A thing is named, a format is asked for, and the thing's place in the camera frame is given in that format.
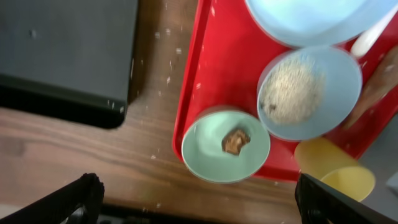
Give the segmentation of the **light blue bowl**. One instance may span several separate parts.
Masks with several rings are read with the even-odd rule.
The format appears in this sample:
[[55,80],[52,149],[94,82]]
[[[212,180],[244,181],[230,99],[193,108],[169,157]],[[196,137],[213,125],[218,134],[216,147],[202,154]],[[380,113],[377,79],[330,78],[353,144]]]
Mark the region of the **light blue bowl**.
[[358,101],[363,78],[357,61],[346,51],[334,47],[307,47],[282,53],[268,63],[257,84],[258,97],[264,92],[271,72],[294,57],[314,62],[315,72],[323,75],[325,82],[319,107],[306,121],[282,125],[267,117],[258,99],[257,114],[272,135],[288,141],[301,141],[331,131],[349,115]]

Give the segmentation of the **white rice pile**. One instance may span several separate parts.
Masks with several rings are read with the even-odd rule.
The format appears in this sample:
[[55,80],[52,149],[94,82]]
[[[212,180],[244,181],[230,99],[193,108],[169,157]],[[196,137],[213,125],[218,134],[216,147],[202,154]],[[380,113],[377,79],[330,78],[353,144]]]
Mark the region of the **white rice pile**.
[[260,94],[260,106],[275,124],[304,122],[319,107],[325,76],[309,56],[288,57],[267,77]]

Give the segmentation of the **brown food scrap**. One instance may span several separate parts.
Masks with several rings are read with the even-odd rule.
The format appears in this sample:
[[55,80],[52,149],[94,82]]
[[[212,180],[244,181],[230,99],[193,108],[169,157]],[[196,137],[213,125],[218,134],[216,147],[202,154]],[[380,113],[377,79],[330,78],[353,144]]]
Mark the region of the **brown food scrap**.
[[243,129],[235,128],[222,139],[222,151],[238,156],[243,146],[247,145],[250,141],[251,138]]

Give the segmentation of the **mint green bowl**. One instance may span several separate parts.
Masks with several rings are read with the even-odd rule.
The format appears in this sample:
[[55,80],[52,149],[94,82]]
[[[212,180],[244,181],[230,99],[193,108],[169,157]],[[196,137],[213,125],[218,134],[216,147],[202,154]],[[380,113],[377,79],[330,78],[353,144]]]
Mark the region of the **mint green bowl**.
[[[251,141],[238,156],[222,151],[222,139],[233,129],[243,129]],[[182,158],[197,177],[218,184],[239,182],[255,174],[271,149],[269,133],[260,121],[239,110],[205,113],[194,121],[182,140]]]

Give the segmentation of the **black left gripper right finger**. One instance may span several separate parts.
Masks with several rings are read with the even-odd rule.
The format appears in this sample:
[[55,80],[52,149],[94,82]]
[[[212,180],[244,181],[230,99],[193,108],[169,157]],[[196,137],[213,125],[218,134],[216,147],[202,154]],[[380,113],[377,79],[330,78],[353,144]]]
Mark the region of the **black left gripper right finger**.
[[303,224],[397,224],[308,174],[301,174],[295,200]]

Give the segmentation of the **brown carrot stick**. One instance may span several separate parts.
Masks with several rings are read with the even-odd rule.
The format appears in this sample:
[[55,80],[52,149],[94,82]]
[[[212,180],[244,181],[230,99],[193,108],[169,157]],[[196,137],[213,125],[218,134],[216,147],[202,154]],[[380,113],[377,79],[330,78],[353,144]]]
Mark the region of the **brown carrot stick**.
[[395,86],[397,86],[397,46],[385,54],[363,87],[355,107],[343,124],[343,128],[348,129],[354,125],[370,107],[384,98]]

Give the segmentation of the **yellow plastic cup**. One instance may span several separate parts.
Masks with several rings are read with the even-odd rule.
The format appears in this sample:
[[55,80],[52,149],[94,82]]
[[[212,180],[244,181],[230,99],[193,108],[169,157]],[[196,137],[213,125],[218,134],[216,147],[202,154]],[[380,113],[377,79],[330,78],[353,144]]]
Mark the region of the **yellow plastic cup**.
[[294,158],[303,174],[361,202],[374,189],[374,174],[348,153],[325,138],[300,142]]

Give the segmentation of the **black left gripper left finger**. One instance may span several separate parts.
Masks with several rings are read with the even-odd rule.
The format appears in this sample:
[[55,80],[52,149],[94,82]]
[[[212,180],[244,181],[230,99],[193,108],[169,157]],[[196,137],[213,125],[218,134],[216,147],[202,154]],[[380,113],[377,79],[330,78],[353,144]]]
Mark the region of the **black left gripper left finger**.
[[61,223],[79,208],[78,223],[95,224],[104,199],[104,184],[94,173],[54,191],[46,197],[4,217],[1,223]]

